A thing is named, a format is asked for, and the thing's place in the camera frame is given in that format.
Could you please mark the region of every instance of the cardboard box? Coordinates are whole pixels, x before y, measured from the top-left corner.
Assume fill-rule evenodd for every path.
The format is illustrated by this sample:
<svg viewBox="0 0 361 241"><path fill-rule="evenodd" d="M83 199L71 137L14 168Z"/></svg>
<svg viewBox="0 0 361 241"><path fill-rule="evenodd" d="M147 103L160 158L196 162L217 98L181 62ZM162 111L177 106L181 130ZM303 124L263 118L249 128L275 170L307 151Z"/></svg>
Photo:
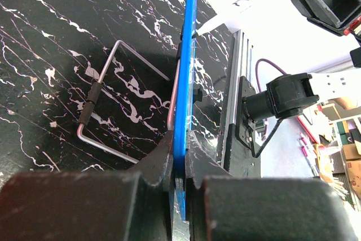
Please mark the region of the cardboard box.
<svg viewBox="0 0 361 241"><path fill-rule="evenodd" d="M342 148L344 149L347 161L361 159L361 154L358 151L356 143L343 145Z"/></svg>
<svg viewBox="0 0 361 241"><path fill-rule="evenodd" d="M342 148L346 157L350 184L361 199L361 143L355 141L353 144L343 145Z"/></svg>
<svg viewBox="0 0 361 241"><path fill-rule="evenodd" d="M349 172L350 184L361 199L361 160L347 161L347 171Z"/></svg>

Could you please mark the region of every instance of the black marble surface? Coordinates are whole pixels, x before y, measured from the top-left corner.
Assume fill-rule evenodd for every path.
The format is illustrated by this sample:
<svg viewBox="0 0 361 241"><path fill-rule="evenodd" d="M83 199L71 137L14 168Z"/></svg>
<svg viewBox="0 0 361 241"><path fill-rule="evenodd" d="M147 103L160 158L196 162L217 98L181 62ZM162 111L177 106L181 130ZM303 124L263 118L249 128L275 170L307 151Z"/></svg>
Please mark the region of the black marble surface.
<svg viewBox="0 0 361 241"><path fill-rule="evenodd" d="M167 76L185 0L0 0L0 183L21 170L121 170L131 163L81 142L77 119L91 82L116 40ZM214 16L198 0L198 23ZM196 83L203 102L193 128L215 157L231 34L197 39ZM173 82L119 50L85 135L141 159L166 132Z"/></svg>

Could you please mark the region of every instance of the white wall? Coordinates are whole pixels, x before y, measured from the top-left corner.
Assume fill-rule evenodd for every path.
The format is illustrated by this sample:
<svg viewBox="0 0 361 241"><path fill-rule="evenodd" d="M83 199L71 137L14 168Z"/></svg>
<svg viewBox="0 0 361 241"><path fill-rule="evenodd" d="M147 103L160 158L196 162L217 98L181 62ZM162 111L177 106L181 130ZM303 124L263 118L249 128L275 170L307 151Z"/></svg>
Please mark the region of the white wall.
<svg viewBox="0 0 361 241"><path fill-rule="evenodd" d="M220 12L235 0L207 1ZM290 73L346 59L358 47L352 36L337 37L307 22L290 0L267 0L226 25L232 32L243 29L257 57L269 58Z"/></svg>

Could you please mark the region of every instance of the black bracket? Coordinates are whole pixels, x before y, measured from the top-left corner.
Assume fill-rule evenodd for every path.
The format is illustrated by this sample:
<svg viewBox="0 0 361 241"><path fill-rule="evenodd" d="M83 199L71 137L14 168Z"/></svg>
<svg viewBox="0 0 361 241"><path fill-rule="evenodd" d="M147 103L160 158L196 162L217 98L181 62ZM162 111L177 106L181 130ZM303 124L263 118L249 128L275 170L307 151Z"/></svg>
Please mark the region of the black bracket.
<svg viewBox="0 0 361 241"><path fill-rule="evenodd" d="M202 102L203 100L203 88L200 86L197 89L193 89L193 104L195 102Z"/></svg>
<svg viewBox="0 0 361 241"><path fill-rule="evenodd" d="M246 77L241 76L238 88L236 138L244 147L250 149L253 157L256 156L254 145L256 124L248 117L244 101L246 97L255 94L256 90L251 83Z"/></svg>

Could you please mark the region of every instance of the black rubber sleeve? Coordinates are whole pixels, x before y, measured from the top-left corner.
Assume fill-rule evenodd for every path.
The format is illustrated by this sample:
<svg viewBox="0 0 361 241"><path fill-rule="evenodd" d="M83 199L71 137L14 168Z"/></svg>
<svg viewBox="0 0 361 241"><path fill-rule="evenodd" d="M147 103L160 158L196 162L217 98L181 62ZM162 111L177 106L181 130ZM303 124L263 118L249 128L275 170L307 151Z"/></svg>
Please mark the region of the black rubber sleeve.
<svg viewBox="0 0 361 241"><path fill-rule="evenodd" d="M79 120L78 120L79 124L84 124L84 126L86 126L88 124L91 113L94 110L94 107L95 107L95 104L93 104L92 102L86 102L84 104L83 111L81 112Z"/></svg>
<svg viewBox="0 0 361 241"><path fill-rule="evenodd" d="M102 91L103 84L94 82L91 86L90 92L88 93L87 102L92 102L96 104L96 101L99 98L100 92Z"/></svg>
<svg viewBox="0 0 361 241"><path fill-rule="evenodd" d="M178 51L177 51L177 55L175 57L176 62L178 62L178 60L181 59L181 52L182 52L182 42L180 42L178 45Z"/></svg>

